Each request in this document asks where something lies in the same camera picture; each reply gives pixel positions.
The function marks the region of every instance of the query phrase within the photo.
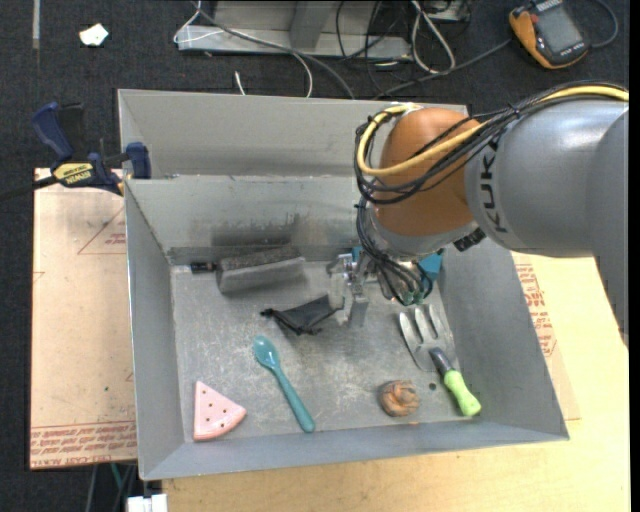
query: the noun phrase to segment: white cable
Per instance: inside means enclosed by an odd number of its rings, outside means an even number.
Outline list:
[[[274,45],[274,46],[277,44],[277,43],[272,43],[271,41],[266,41],[266,40],[264,40],[264,39],[259,39],[259,38],[257,38],[257,37],[250,36],[249,34],[245,34],[245,33],[243,33],[243,32],[239,32],[239,31],[237,31],[237,30],[234,30],[234,32],[236,32],[236,33],[237,33],[238,35],[240,35],[240,36],[245,36],[245,37],[247,37],[247,38],[251,39],[253,42],[258,43],[258,44],[264,44],[264,43],[266,43],[266,44],[268,44],[268,45]],[[226,32],[226,33],[228,33],[230,37],[234,37],[234,34],[231,34],[231,33],[229,33],[229,32]],[[284,46],[282,46],[281,48],[282,48],[283,50],[285,50],[285,51],[286,51],[286,53],[288,53],[288,54],[289,54],[289,55],[291,55],[292,57],[295,57],[295,58],[300,62],[300,64],[302,64],[302,65],[304,66],[304,69],[305,69],[305,71],[307,72],[307,76],[309,77],[309,89],[307,90],[307,95],[305,96],[305,98],[310,98],[310,97],[311,97],[311,93],[313,92],[313,73],[311,72],[311,69],[309,68],[309,66],[307,65],[307,63],[304,61],[304,59],[303,59],[300,55],[298,55],[297,53],[294,53],[294,52],[289,52],[289,51],[287,51],[287,50],[288,50],[288,48],[286,48],[286,47],[284,47]],[[242,93],[244,94],[244,91],[242,90],[242,85],[240,85],[240,81],[239,81],[238,76],[236,76],[236,83],[238,84],[238,87],[240,88],[240,90],[241,90],[241,91],[242,91]]]
[[[191,1],[191,4],[195,8],[198,7],[198,5],[194,1]],[[277,48],[278,50],[280,50],[280,51],[282,51],[284,53],[288,53],[288,54],[291,54],[291,55],[298,55],[299,57],[304,57],[305,59],[310,60],[311,62],[314,62],[318,66],[324,68],[325,71],[330,73],[340,83],[340,85],[344,88],[344,90],[347,92],[347,94],[349,95],[349,97],[352,100],[356,99],[355,95],[353,94],[353,91],[351,90],[351,87],[349,87],[349,84],[347,82],[345,82],[344,78],[342,78],[338,73],[336,73],[336,71],[331,66],[329,66],[328,64],[325,64],[320,59],[316,59],[313,55],[308,55],[308,54],[305,54],[305,53],[301,52],[300,50],[295,50],[293,48],[289,48],[287,46],[284,46],[284,45],[281,45],[281,44],[278,44],[278,43],[272,43],[272,42],[266,41],[264,39],[258,39],[257,37],[253,37],[253,36],[250,36],[248,34],[243,34],[243,33],[238,32],[236,30],[232,30],[230,28],[227,28],[227,27],[225,27],[223,25],[220,25],[219,23],[216,23],[215,20],[204,11],[200,11],[200,14],[204,18],[206,18],[213,26],[218,27],[221,30],[224,30],[225,32],[227,32],[230,35],[235,35],[236,37],[240,37],[241,39],[246,39],[248,41],[252,41],[254,43],[262,44],[263,46],[267,46],[267,47],[270,47],[270,48]]]
[[[240,89],[240,92],[242,93],[243,96],[246,96],[247,93],[244,92],[244,89],[242,88],[242,82],[240,81],[240,73],[238,73],[237,71],[233,74],[233,76],[236,79],[236,84],[238,85],[238,89]]]
[[[307,76],[309,77],[309,90],[307,91],[307,95],[305,97],[310,98],[311,93],[313,92],[313,73],[311,72],[311,69],[309,69],[309,66],[304,61],[304,59],[300,57],[300,55],[298,55],[297,53],[292,53],[291,55],[293,55],[296,59],[298,59],[300,64],[304,66],[304,69],[307,72]]]
[[[224,30],[218,30],[216,32],[209,32],[207,34],[198,36],[198,37],[194,37],[192,39],[180,39],[178,40],[178,34],[184,30],[186,27],[188,27],[189,25],[191,25],[197,18],[198,16],[200,16],[200,10],[202,8],[202,1],[199,1],[196,7],[196,12],[193,14],[193,16],[191,16],[191,18],[189,18],[187,20],[187,22],[182,25],[178,31],[174,34],[173,36],[173,42],[178,44],[180,43],[190,43],[192,41],[198,41],[199,39],[204,39],[205,37],[210,37],[216,34],[221,34],[221,33],[225,33]],[[264,39],[259,39],[257,37],[253,37],[253,36],[249,36],[248,34],[244,34],[242,32],[237,32],[239,35],[244,36],[246,38],[252,39],[254,42],[256,43],[266,43],[267,45],[271,45],[271,46],[279,46],[281,47],[285,52],[289,53],[292,57],[295,57],[296,60],[298,60],[298,62],[300,62],[300,64],[302,64],[302,66],[304,67],[305,71],[307,72],[307,76],[309,77],[309,89],[307,90],[307,95],[305,96],[306,98],[310,98],[311,94],[313,93],[313,73],[311,72],[311,69],[309,68],[309,66],[307,65],[307,63],[304,61],[304,59],[298,55],[297,52],[293,52],[293,51],[289,51],[289,48],[286,48],[284,46],[281,45],[277,45],[276,43],[272,43],[271,41],[265,41]],[[242,93],[243,96],[246,96],[246,93],[244,91],[244,89],[242,88],[242,83],[240,82],[240,74],[236,71],[235,72],[235,80],[236,80],[236,84],[238,85],[238,88],[240,89],[240,92]]]
[[[416,50],[416,40],[417,40],[417,36],[418,36],[418,27],[420,25],[420,18],[422,17],[422,19],[424,19],[424,21],[427,23],[427,25],[429,25],[429,28],[431,29],[431,31],[433,32],[433,34],[436,36],[436,38],[438,39],[438,41],[440,42],[440,45],[442,46],[442,48],[444,48],[444,50],[447,52],[447,56],[449,57],[449,68],[447,70],[444,71],[448,71],[450,69],[453,69],[456,66],[456,58],[453,55],[453,52],[451,51],[451,48],[449,47],[449,44],[447,43],[447,41],[445,41],[444,37],[442,37],[442,34],[440,33],[440,31],[436,28],[436,26],[434,25],[433,21],[431,21],[431,18],[429,18],[429,15],[424,11],[424,9],[422,9],[422,6],[420,5],[419,2],[417,2],[417,0],[412,0],[411,1],[411,5],[413,5],[413,7],[418,11],[417,16],[416,16],[416,21],[413,23],[413,30],[411,32],[411,46],[412,46],[412,50],[413,50],[413,60],[415,61],[415,63],[418,65],[418,67],[420,67],[422,70],[426,71],[427,73],[430,74],[436,74],[436,73],[441,73],[442,71],[436,71],[433,68],[430,68],[429,66],[427,66],[422,59],[420,58],[420,56],[418,55],[418,52]]]
[[[201,7],[202,7],[202,0],[199,0],[199,1],[198,1],[198,7],[196,8],[196,12],[195,12],[195,13],[193,14],[193,16],[191,16],[191,18],[189,18],[189,19],[187,20],[187,22],[186,22],[184,25],[182,25],[182,26],[181,26],[181,27],[176,31],[176,33],[173,35],[173,42],[174,42],[175,44],[178,44],[179,42],[180,42],[180,43],[190,43],[191,41],[197,41],[198,39],[203,39],[203,38],[205,38],[205,37],[208,37],[208,36],[210,36],[210,35],[213,35],[213,34],[206,34],[206,35],[204,35],[204,36],[196,37],[196,38],[194,38],[194,39],[186,39],[186,40],[185,40],[185,39],[183,39],[183,40],[181,40],[181,41],[178,41],[178,34],[180,33],[180,31],[184,30],[184,29],[185,29],[185,28],[187,28],[189,25],[191,25],[194,21],[196,21],[196,19],[198,19],[198,16],[200,16],[200,8],[201,8]]]
[[[391,60],[388,62],[374,62],[374,66],[378,67],[378,68],[385,68],[385,67],[390,67],[390,66],[395,66],[396,64],[400,64],[401,61],[408,59],[409,57],[411,57],[408,53],[405,53],[404,55],[399,55],[398,57],[396,57],[395,60]]]

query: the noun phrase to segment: wire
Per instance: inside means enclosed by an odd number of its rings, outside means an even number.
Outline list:
[[[436,36],[441,46],[444,48],[445,52],[447,52],[447,56],[449,57],[449,63],[450,63],[449,68],[447,68],[447,70],[450,71],[451,69],[455,68],[456,58],[453,55],[453,52],[451,51],[451,47],[449,46],[447,41],[444,39],[440,31],[436,28],[433,21],[431,21],[431,18],[429,18],[429,16],[424,11],[420,3],[418,3],[416,0],[412,0],[411,5],[417,11],[416,19],[413,22],[413,30],[411,31],[411,52],[412,52],[413,60],[415,61],[415,63],[418,65],[418,67],[420,67],[423,71],[426,71],[427,73],[430,73],[430,74],[441,73],[441,71],[436,71],[435,69],[432,69],[429,66],[427,66],[418,55],[418,49],[417,49],[418,46],[416,44],[416,40],[418,36],[418,27],[420,26],[420,19],[422,18],[431,29],[431,32],[433,32],[433,34]]]
[[[615,84],[593,81],[573,82],[556,86],[509,108],[502,109],[490,119],[482,123],[478,122],[474,127],[447,139],[446,137],[451,135],[454,129],[463,127],[465,123],[472,119],[478,121],[481,116],[464,118],[429,144],[425,144],[409,159],[384,169],[373,169],[366,162],[370,157],[375,132],[381,125],[416,108],[411,103],[391,106],[369,117],[369,120],[356,130],[354,169],[358,189],[366,201],[374,204],[397,203],[416,193],[431,190],[462,169],[467,162],[484,149],[490,140],[498,136],[514,120],[553,104],[584,97],[613,98],[618,101],[628,102],[629,92],[624,87]],[[436,163],[430,166],[421,176],[411,181],[392,186],[386,185],[380,180],[381,177],[398,174],[431,158],[435,158]],[[373,179],[367,180],[365,174],[373,176]],[[429,181],[429,184],[425,187],[424,185],[427,181]],[[380,197],[379,195],[376,196],[376,192],[392,193],[392,195],[390,197],[388,195]]]
[[[93,508],[93,494],[96,489],[96,477],[98,476],[98,464],[93,465],[93,470],[91,471],[91,482],[89,484],[89,493],[87,495],[87,504],[84,507],[84,512],[90,512]]]
[[[378,94],[377,96],[374,96],[372,99],[373,100],[380,100],[382,98],[385,97],[390,97],[392,94],[401,91],[403,89],[406,89],[408,87],[411,87],[412,85],[417,85],[423,82],[426,82],[428,80],[433,80],[435,78],[439,78],[441,76],[446,76],[450,73],[453,73],[454,71],[459,71],[460,69],[466,68],[468,66],[471,66],[472,64],[475,64],[476,62],[481,61],[482,59],[489,57],[490,55],[498,52],[499,50],[502,50],[505,46],[507,46],[509,43],[511,43],[511,39],[507,39],[506,41],[503,41],[502,43],[500,43],[497,46],[494,46],[493,48],[491,48],[490,50],[487,50],[484,53],[481,53],[480,55],[474,57],[471,60],[468,60],[466,62],[463,62],[462,64],[458,64],[456,67],[451,68],[451,69],[447,69],[445,71],[441,71],[439,73],[434,73],[432,75],[426,75],[420,78],[416,78],[415,80],[411,80],[410,82],[404,83],[404,84],[400,84],[400,85],[396,85],[395,87],[392,87],[391,89],[387,89],[386,91]]]
[[[204,39],[205,37],[209,37],[212,36],[213,34],[205,34],[204,36],[199,36],[199,37],[195,37],[193,39],[181,39],[180,41],[178,41],[178,34],[184,30],[185,28],[187,28],[189,25],[191,25],[194,21],[196,21],[198,19],[198,16],[200,16],[200,8],[202,7],[202,1],[200,0],[197,5],[196,5],[196,12],[193,14],[193,16],[191,16],[191,18],[189,18],[184,25],[182,25],[178,30],[176,30],[176,33],[173,35],[173,42],[178,44],[178,43],[190,43],[191,41],[197,41],[198,39]]]
[[[342,12],[342,8],[344,7],[345,1],[342,0],[339,4],[338,4],[338,8],[336,9],[336,37],[338,38],[338,44],[340,45],[340,53],[342,54],[342,60],[349,60],[349,59],[353,59],[354,57],[357,57],[358,55],[362,55],[365,51],[369,50],[370,48],[373,48],[375,45],[377,45],[378,43],[382,42],[382,40],[387,37],[387,35],[389,34],[389,32],[391,32],[391,30],[393,29],[393,27],[395,27],[395,25],[398,23],[399,21],[399,17],[396,18],[396,20],[389,26],[389,28],[387,29],[387,31],[381,35],[380,37],[378,37],[377,39],[374,39],[371,43],[366,43],[365,45],[360,48],[359,50],[347,55],[345,49],[344,49],[344,44],[342,42],[342,31],[340,30],[340,13]],[[371,29],[371,24],[369,24],[369,27],[367,28],[367,31],[369,31]]]
[[[358,214],[356,216],[356,231],[358,232],[358,238],[360,239],[362,250],[369,255],[376,265],[374,270],[377,270],[380,275],[382,275],[394,298],[403,306],[410,306],[415,302],[416,298],[426,298],[433,289],[433,283],[430,283],[429,280],[429,286],[425,290],[423,280],[420,276],[417,276],[414,272],[393,261],[388,255],[378,250],[375,247],[375,244],[367,236],[366,229],[364,228],[364,215],[367,210],[366,207],[367,201],[364,197],[361,197],[360,202],[358,203]],[[389,275],[387,274],[388,272],[394,274],[406,285],[407,292],[411,295],[411,297],[408,297],[408,301],[405,300],[405,297],[403,297],[392,284],[389,279]]]
[[[532,104],[540,104],[546,101],[558,99],[558,98],[566,98],[572,95],[596,95],[596,96],[607,96],[612,97],[621,101],[629,101],[628,92],[621,91],[619,88],[611,87],[609,85],[599,85],[595,83],[594,85],[576,85],[576,86],[563,86],[559,88],[559,90],[550,90],[542,97],[535,97],[532,100]],[[413,156],[412,158],[405,160],[399,164],[392,165],[390,167],[386,167],[383,169],[373,169],[367,165],[366,162],[366,151],[365,148],[369,142],[371,136],[376,132],[376,130],[380,127],[381,124],[389,122],[393,117],[397,117],[409,111],[410,109],[415,109],[416,105],[409,103],[403,105],[396,105],[389,107],[375,116],[371,118],[369,123],[366,125],[360,143],[356,148],[356,159],[358,168],[365,174],[369,174],[371,176],[391,176],[393,174],[398,174],[405,170],[410,169],[411,167],[422,163],[428,159],[436,157],[438,154],[443,152],[447,152],[452,148],[458,146],[462,142],[470,139],[474,134],[481,132],[483,128],[488,126],[491,121],[484,121],[479,123],[478,125],[469,128],[468,130],[456,135],[434,147],[427,149],[426,151]]]
[[[445,5],[443,7],[440,7],[439,9],[432,7],[433,10],[431,12],[429,12],[428,14],[440,14],[441,12],[446,12],[446,11],[449,10],[449,8],[451,7],[452,3],[453,3],[453,0],[446,0],[444,2]]]
[[[243,96],[246,96],[247,93],[244,92],[244,89],[242,88],[242,82],[240,81],[240,73],[238,73],[237,71],[233,74],[234,78],[236,79],[236,84],[238,85],[238,89],[240,89],[240,93]]]
[[[305,96],[305,98],[310,98],[311,97],[311,93],[313,92],[313,73],[311,73],[311,70],[309,69],[309,66],[307,66],[307,63],[304,61],[304,59],[302,57],[299,57],[298,55],[292,53],[291,54],[292,57],[295,57],[296,60],[298,60],[303,66],[304,69],[307,72],[307,76],[309,77],[309,89],[307,90],[307,95]],[[238,89],[240,89],[240,93],[243,96],[246,96],[247,93],[244,91],[244,88],[242,87],[242,82],[240,81],[240,73],[238,73],[237,71],[233,74],[235,81],[236,81],[236,85],[238,86]]]
[[[618,31],[619,31],[618,18],[616,14],[613,12],[613,9],[611,9],[611,7],[606,2],[604,2],[603,0],[593,0],[593,1],[600,4],[607,11],[607,13],[609,13],[611,20],[613,21],[613,32],[611,33],[611,35],[604,41],[591,44],[591,48],[604,48],[605,46],[613,42],[613,40],[618,36]]]
[[[365,39],[364,39],[364,60],[365,60],[364,65],[367,70],[367,75],[369,75],[369,80],[371,81],[373,86],[378,90],[378,92],[384,92],[382,87],[380,87],[380,84],[374,78],[373,73],[371,72],[371,68],[369,67],[369,36],[371,33],[373,20],[376,18],[376,15],[378,14],[378,9],[380,8],[380,4],[382,4],[380,0],[376,1],[373,8],[371,9],[371,16],[369,16],[369,24],[367,25],[367,33],[365,34]]]
[[[122,486],[118,489],[118,493],[116,494],[116,499],[113,502],[111,512],[117,512],[118,510],[120,510],[122,508],[122,496],[128,497],[128,494],[131,492],[131,486],[133,485],[133,480],[135,479],[134,468],[135,465],[132,464],[125,470],[124,476],[122,477]]]
[[[211,23],[214,27],[219,28],[220,30],[223,30],[225,32],[227,32],[228,34],[231,34],[233,36],[239,37],[240,39],[244,39],[246,41],[251,41],[253,43],[257,43],[260,44],[262,46],[266,46],[268,48],[275,48],[277,50],[280,50],[284,53],[288,53],[291,55],[297,55],[300,58],[303,59],[307,59],[310,62],[313,62],[315,64],[317,64],[318,66],[322,67],[323,69],[325,69],[328,73],[330,73],[342,86],[342,88],[345,90],[345,92],[347,93],[347,95],[352,99],[355,100],[356,97],[353,94],[353,91],[351,90],[351,87],[349,87],[349,85],[347,84],[347,82],[344,81],[344,79],[338,74],[336,73],[336,71],[334,69],[332,69],[329,65],[325,64],[324,62],[322,62],[319,59],[316,59],[315,57],[313,57],[312,55],[309,55],[307,53],[295,50],[293,48],[289,48],[287,46],[283,46],[281,44],[277,44],[277,43],[272,43],[270,41],[265,41],[263,39],[258,39],[257,37],[253,37],[250,36],[248,34],[243,34],[241,32],[237,32],[235,30],[232,30],[228,27],[225,27],[224,25],[221,25],[220,23],[216,22],[211,16],[209,16],[206,12],[202,11],[200,9],[200,7],[197,5],[196,2],[191,2],[191,4],[196,7],[198,9],[198,12],[200,13],[200,15],[205,18],[209,23]]]

